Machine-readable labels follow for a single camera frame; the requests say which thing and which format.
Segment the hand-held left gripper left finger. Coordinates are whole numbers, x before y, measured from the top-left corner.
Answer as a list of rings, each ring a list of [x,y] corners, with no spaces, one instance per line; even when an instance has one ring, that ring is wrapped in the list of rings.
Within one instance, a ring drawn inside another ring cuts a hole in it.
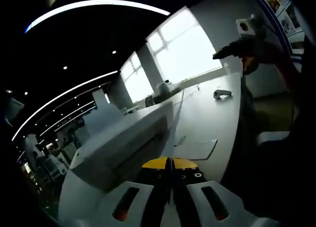
[[[101,199],[95,227],[159,227],[170,200],[172,158],[146,162],[133,182],[126,181]]]

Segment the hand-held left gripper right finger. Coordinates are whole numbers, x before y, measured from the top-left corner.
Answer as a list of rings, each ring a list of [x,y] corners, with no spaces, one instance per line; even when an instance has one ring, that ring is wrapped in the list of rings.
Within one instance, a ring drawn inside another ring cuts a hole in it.
[[[216,181],[185,186],[202,227],[248,227],[249,213],[242,200]]]

